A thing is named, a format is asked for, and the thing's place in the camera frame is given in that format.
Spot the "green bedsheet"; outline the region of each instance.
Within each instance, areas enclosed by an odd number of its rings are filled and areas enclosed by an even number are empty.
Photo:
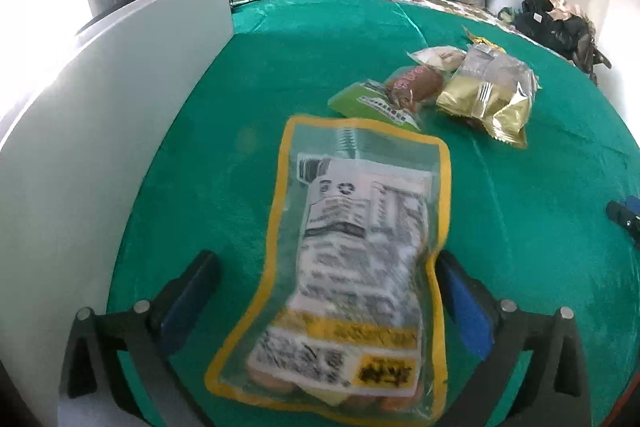
[[[447,248],[495,296],[532,312],[574,309],[599,423],[635,366],[640,301],[636,253],[604,213],[607,201],[640,193],[640,151],[600,91],[576,68],[518,36],[417,6],[260,1],[241,7],[234,23],[236,35],[184,104],[140,188],[109,311],[152,298],[202,248],[214,250],[223,282],[172,358],[180,377],[220,427],[254,426],[257,419],[266,427],[332,423],[310,413],[252,408],[204,387],[207,365],[258,284],[284,124],[296,113],[335,116],[326,107],[331,95],[411,65],[407,51],[465,47],[466,25],[524,60],[543,89],[527,126],[526,151],[428,114],[430,134],[447,143],[452,160]],[[450,403],[477,363],[451,323],[447,363]],[[523,357],[520,378],[525,363]],[[504,418],[517,380],[492,423]],[[148,418],[160,425],[135,387]]]

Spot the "metal bolt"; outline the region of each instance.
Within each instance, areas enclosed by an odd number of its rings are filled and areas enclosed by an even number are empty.
[[[562,306],[562,308],[560,308],[560,316],[564,319],[572,319],[574,318],[574,311],[567,306]]]
[[[503,312],[513,313],[518,309],[518,305],[510,299],[502,299],[500,301],[500,308]]]
[[[76,317],[79,321],[87,320],[91,316],[91,308],[80,308]]]
[[[146,299],[142,299],[142,301],[138,301],[133,305],[133,311],[136,313],[146,313],[149,308],[151,308],[151,303]]]

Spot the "clear plastic food bag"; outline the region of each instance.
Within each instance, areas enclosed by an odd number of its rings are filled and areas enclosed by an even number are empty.
[[[328,105],[347,118],[370,118],[407,130],[420,130],[420,110],[433,104],[444,74],[430,66],[405,66],[384,84],[356,82],[329,99]]]
[[[431,66],[440,71],[453,73],[465,60],[466,52],[453,46],[436,46],[409,53],[409,56],[423,66]]]
[[[434,266],[449,205],[438,138],[371,120],[290,119],[262,279],[207,388],[358,425],[439,417],[447,369]]]
[[[487,44],[475,44],[436,103],[453,116],[479,121],[493,138],[526,148],[524,126],[538,79],[522,61]]]

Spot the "recycling symbol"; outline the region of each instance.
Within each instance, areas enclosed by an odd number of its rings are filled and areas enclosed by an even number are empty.
[[[341,183],[340,185],[338,185],[338,190],[340,190],[340,192],[345,196],[353,194],[353,191],[355,189],[356,187],[354,187],[352,183]]]

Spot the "yellow package border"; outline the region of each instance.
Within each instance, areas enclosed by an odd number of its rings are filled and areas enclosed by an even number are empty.
[[[431,299],[433,304],[433,405],[431,407],[432,418],[428,422],[415,421],[384,421],[373,418],[353,418],[337,412],[327,411],[323,407],[315,405],[305,405],[298,403],[287,403],[267,396],[259,396],[257,394],[246,393],[227,383],[220,382],[220,372],[224,367],[226,360],[233,352],[236,344],[242,336],[251,327],[252,322],[260,314],[262,308],[268,301],[273,290],[276,280],[276,257],[278,249],[278,230],[280,228],[280,220],[282,219],[282,210],[284,208],[285,198],[287,195],[287,181],[289,178],[289,149],[291,147],[291,139],[295,126],[298,124],[323,127],[323,128],[341,128],[351,127],[357,129],[367,129],[377,131],[382,134],[388,134],[397,138],[411,140],[419,143],[427,143],[437,145],[440,152],[440,192],[438,198],[438,241],[433,251],[430,252],[425,263],[425,271],[431,290]],[[436,279],[435,263],[444,247],[449,233],[449,213],[451,206],[451,159],[449,149],[446,143],[440,138],[417,134],[412,131],[400,129],[388,123],[364,120],[362,118],[318,118],[314,116],[294,116],[289,118],[282,134],[280,142],[280,151],[278,152],[278,172],[276,175],[276,186],[271,203],[271,212],[269,214],[269,222],[267,227],[266,238],[266,256],[264,260],[264,270],[260,277],[258,289],[254,298],[249,304],[246,312],[238,321],[234,329],[229,333],[222,347],[215,354],[213,360],[209,364],[209,368],[205,374],[205,386],[212,394],[236,400],[248,405],[258,407],[267,407],[268,409],[286,410],[286,411],[305,411],[315,412],[327,418],[347,423],[350,425],[361,425],[364,427],[406,427],[423,426],[434,423],[444,412],[447,399],[447,357],[445,350],[444,336],[444,310],[442,307],[442,298]]]

